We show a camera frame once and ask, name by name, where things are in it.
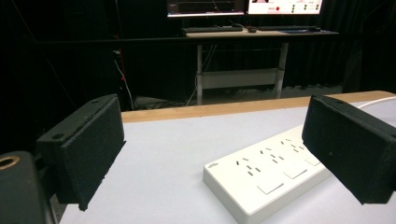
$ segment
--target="power strip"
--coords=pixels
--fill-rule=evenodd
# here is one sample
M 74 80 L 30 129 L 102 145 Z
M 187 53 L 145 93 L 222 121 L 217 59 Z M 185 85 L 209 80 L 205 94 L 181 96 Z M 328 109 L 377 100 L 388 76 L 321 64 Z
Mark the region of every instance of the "power strip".
M 238 223 L 260 223 L 331 175 L 303 125 L 205 165 L 204 182 Z

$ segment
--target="keyboard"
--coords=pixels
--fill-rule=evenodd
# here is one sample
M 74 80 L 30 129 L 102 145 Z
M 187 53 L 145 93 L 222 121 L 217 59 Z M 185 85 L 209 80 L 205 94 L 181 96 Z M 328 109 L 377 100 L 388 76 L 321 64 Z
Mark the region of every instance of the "keyboard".
M 259 31 L 282 31 L 282 30 L 309 30 L 309 29 L 318 29 L 317 26 L 258 26 L 257 30 Z
M 181 29 L 184 33 L 213 33 L 213 32 L 239 32 L 243 31 L 242 27 L 233 26 L 210 26 L 210 27 L 189 27 Z

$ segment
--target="table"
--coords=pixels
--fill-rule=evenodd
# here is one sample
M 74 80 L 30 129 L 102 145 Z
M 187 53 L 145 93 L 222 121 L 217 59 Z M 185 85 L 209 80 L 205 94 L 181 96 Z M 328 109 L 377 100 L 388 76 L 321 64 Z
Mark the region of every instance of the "table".
M 337 35 L 336 32 L 320 31 L 257 31 L 249 33 L 244 29 L 242 32 L 218 32 L 218 33 L 192 33 L 186 34 L 189 38 L 216 38 L 216 37 L 259 37 L 259 36 L 318 36 Z M 197 104 L 203 101 L 203 89 L 244 87 L 255 85 L 275 84 L 275 98 L 280 98 L 282 91 L 283 77 L 286 69 L 286 59 L 288 56 L 289 43 L 283 42 L 280 47 L 280 55 L 277 68 L 236 70 L 236 71 L 216 71 L 203 72 L 203 50 L 202 45 L 197 46 Z
M 394 94 L 333 95 L 354 105 L 389 96 Z M 124 148 L 88 210 L 69 204 L 61 223 L 236 223 L 203 182 L 204 165 L 301 124 L 308 102 L 303 97 L 124 112 Z M 389 120 L 396 104 L 367 109 Z M 333 177 L 263 223 L 395 223 L 395 208 L 395 197 L 386 205 L 362 206 Z

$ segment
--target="monitor screen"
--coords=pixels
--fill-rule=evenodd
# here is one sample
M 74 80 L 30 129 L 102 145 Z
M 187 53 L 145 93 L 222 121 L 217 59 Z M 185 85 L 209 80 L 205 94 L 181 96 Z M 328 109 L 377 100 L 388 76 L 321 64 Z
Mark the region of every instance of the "monitor screen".
M 245 0 L 166 0 L 168 18 L 244 15 Z
M 251 15 L 318 15 L 322 0 L 248 0 Z

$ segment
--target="outlet socket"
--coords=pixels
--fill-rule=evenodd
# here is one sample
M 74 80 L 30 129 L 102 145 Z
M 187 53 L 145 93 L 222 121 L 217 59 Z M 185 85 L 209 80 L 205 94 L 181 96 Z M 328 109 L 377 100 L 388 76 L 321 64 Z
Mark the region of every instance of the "outlet socket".
M 303 125 L 204 167 L 204 182 L 238 223 L 259 223 L 331 173 L 304 146 Z

